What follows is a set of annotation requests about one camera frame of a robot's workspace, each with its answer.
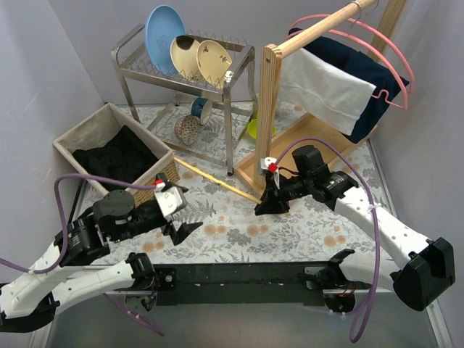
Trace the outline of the yellow wavy hanger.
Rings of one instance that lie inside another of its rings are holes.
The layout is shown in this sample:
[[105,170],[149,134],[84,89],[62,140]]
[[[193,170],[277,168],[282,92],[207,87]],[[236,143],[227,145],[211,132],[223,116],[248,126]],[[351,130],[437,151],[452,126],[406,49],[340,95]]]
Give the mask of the yellow wavy hanger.
[[255,204],[260,204],[260,203],[261,203],[261,200],[258,199],[258,198],[256,198],[255,196],[252,196],[251,194],[248,194],[248,193],[246,193],[246,192],[243,192],[243,191],[241,191],[240,189],[238,189],[238,188],[236,188],[236,187],[234,187],[234,186],[231,186],[231,185],[227,184],[227,183],[224,182],[224,181],[221,181],[221,180],[217,179],[217,178],[214,177],[213,175],[210,175],[210,174],[208,174],[208,173],[206,173],[206,172],[204,172],[204,171],[198,169],[197,167],[194,167],[193,165],[190,165],[189,163],[184,162],[183,160],[181,160],[181,159],[179,159],[179,158],[177,158],[177,157],[174,157],[174,160],[175,160],[178,164],[180,164],[180,165],[182,165],[183,167],[185,167],[186,169],[188,169],[188,170],[190,170],[190,171],[196,173],[197,175],[202,176],[203,178],[206,178],[207,180],[209,180],[209,181],[211,181],[211,182],[213,182],[213,183],[215,183],[215,184],[221,186],[222,188],[224,188],[224,189],[226,189],[226,190],[228,190],[228,191],[230,191],[230,192],[233,192],[233,193],[235,193],[235,194],[237,194],[237,195],[239,195],[239,196],[241,196],[241,197],[243,197],[243,198],[245,198],[245,199],[248,199],[249,201],[252,201],[252,202],[254,202]]

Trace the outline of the white cloth garment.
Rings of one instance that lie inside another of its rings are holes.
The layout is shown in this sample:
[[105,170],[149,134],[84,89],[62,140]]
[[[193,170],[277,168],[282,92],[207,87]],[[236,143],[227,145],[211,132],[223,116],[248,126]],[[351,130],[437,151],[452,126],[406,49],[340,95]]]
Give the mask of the white cloth garment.
[[282,60],[278,99],[343,134],[351,134],[376,87],[324,62],[305,49]]

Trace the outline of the pink wavy hanger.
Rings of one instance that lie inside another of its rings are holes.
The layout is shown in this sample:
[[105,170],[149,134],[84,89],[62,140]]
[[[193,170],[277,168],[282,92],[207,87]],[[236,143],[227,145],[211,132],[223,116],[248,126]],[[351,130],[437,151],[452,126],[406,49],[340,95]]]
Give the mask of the pink wavy hanger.
[[356,78],[372,83],[376,89],[373,94],[379,99],[371,97],[364,112],[385,112],[389,102],[400,94],[401,88],[391,71],[372,60],[361,51],[344,45],[331,38],[321,36],[304,47],[324,62],[348,73]]
[[[309,16],[306,16],[306,17],[302,17],[302,18],[299,18],[297,21],[295,21],[291,25],[290,28],[291,29],[295,28],[298,24],[300,24],[301,22],[304,22],[306,20],[313,20],[313,19],[318,19],[318,18],[326,18],[326,17],[329,17],[329,16],[330,16],[330,14],[312,14],[312,15],[309,15]],[[406,69],[406,71],[407,71],[407,73],[408,73],[408,75],[410,77],[410,84],[409,84],[410,89],[407,90],[407,92],[409,94],[412,94],[414,92],[414,90],[415,90],[415,76],[414,76],[413,70],[412,70],[409,62],[405,58],[404,54],[396,46],[396,44],[393,43],[393,41],[390,38],[388,38],[386,35],[381,33],[379,30],[371,27],[370,25],[366,24],[365,22],[361,22],[361,21],[355,20],[353,18],[348,18],[347,21],[351,22],[352,24],[363,27],[364,29],[369,30],[371,33],[374,33],[376,35],[376,37],[380,38],[383,42],[385,42],[396,53],[396,55],[399,57],[399,59],[401,60],[401,62],[405,66],[405,69]]]

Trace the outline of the dark blue denim skirt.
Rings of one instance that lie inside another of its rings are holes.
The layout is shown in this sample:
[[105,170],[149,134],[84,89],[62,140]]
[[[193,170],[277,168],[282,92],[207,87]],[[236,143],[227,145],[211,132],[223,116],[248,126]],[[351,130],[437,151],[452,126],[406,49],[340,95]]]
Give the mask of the dark blue denim skirt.
[[283,59],[278,97],[303,107],[356,144],[400,91],[389,69],[321,36]]

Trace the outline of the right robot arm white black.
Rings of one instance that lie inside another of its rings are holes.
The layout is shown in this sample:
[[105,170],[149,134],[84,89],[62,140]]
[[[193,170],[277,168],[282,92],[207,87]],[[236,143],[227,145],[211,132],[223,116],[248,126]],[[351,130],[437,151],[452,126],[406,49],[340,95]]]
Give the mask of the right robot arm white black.
[[345,249],[309,275],[308,281],[340,289],[351,282],[377,284],[416,311],[424,310],[455,282],[451,243],[443,238],[431,240],[371,203],[356,180],[342,171],[330,171],[313,145],[295,149],[292,157],[297,170],[290,178],[279,173],[275,158],[260,160],[265,190],[255,214],[287,213],[290,201],[311,196],[378,241],[391,257],[376,265],[374,258]]

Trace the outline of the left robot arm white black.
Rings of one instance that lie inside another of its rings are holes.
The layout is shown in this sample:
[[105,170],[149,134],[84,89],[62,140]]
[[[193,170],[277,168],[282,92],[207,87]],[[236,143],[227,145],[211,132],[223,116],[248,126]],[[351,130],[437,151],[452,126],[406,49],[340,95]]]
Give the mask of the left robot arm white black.
[[103,270],[76,278],[93,261],[110,253],[111,242],[132,239],[155,228],[182,243],[200,222],[173,225],[173,214],[186,207],[186,188],[171,185],[137,205],[125,190],[109,192],[65,232],[55,236],[31,270],[1,285],[1,331],[29,333],[53,321],[66,309],[114,290],[150,290],[160,281],[149,256],[131,252]]

